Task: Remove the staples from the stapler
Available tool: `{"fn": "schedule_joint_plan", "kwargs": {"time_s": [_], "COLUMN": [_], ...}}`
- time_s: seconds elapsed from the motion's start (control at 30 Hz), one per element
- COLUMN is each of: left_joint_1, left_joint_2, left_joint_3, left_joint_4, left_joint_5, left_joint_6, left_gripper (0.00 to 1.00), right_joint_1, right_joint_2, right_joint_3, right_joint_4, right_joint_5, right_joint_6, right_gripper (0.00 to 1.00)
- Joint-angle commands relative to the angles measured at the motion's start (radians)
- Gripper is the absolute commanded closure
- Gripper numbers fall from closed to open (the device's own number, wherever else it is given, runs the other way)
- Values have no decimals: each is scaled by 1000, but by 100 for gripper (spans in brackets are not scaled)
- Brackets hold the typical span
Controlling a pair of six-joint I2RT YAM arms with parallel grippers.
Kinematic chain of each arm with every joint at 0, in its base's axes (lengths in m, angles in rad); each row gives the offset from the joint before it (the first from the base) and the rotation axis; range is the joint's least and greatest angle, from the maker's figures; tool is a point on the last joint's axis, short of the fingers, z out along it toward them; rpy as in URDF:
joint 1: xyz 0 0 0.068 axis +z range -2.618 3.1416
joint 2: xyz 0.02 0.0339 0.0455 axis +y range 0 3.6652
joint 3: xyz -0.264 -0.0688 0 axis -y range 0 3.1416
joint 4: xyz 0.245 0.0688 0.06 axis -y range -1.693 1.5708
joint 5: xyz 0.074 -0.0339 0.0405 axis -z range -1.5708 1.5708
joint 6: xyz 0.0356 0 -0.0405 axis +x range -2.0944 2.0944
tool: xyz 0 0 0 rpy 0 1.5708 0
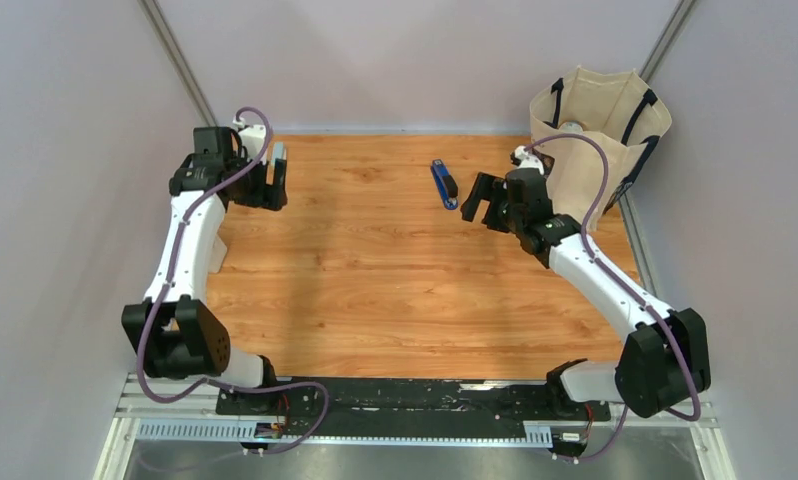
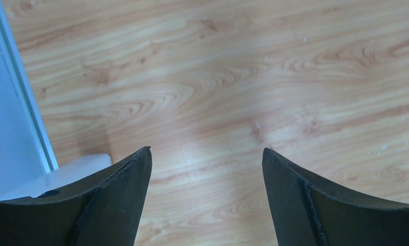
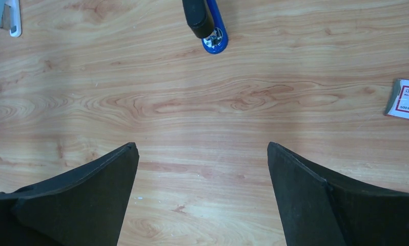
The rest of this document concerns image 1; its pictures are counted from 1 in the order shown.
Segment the dark blue stapler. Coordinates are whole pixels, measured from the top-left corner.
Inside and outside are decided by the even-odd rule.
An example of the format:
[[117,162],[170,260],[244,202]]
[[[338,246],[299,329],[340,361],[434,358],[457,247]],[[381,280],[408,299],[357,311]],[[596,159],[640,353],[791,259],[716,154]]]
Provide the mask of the dark blue stapler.
[[443,206],[447,210],[457,209],[459,188],[445,163],[441,159],[433,160],[430,165],[430,172],[433,176]]

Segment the light blue stapler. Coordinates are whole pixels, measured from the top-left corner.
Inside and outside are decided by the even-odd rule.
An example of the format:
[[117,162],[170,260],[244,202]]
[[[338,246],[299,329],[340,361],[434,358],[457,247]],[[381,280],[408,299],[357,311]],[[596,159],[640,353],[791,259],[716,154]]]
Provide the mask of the light blue stapler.
[[287,148],[284,142],[275,142],[273,144],[271,156],[270,156],[270,164],[275,166],[278,162],[286,161],[287,160]]

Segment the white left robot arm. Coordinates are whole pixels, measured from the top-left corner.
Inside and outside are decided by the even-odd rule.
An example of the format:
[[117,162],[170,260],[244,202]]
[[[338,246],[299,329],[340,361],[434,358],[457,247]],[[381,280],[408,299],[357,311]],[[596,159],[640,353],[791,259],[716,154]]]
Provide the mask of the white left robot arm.
[[168,182],[170,224],[159,265],[141,302],[124,307],[122,327],[150,378],[209,378],[227,390],[243,388],[254,413],[269,414],[281,389],[271,365],[232,344],[211,311],[207,279],[228,248],[219,229],[231,204],[278,211],[286,205],[286,153],[268,159],[271,132],[238,121],[193,131],[193,150]]

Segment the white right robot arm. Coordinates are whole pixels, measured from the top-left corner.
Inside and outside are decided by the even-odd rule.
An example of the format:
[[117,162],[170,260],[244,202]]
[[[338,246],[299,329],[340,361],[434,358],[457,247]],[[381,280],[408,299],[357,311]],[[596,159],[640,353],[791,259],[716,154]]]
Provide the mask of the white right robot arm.
[[545,177],[519,168],[505,177],[476,176],[460,207],[472,221],[482,201],[490,230],[510,233],[545,268],[567,280],[599,311],[623,342],[617,362],[567,362],[547,375],[547,409],[573,417],[586,402],[622,403],[649,418],[684,400],[697,400],[711,385],[707,330],[692,308],[676,309],[628,277],[583,233],[580,223],[556,214]]

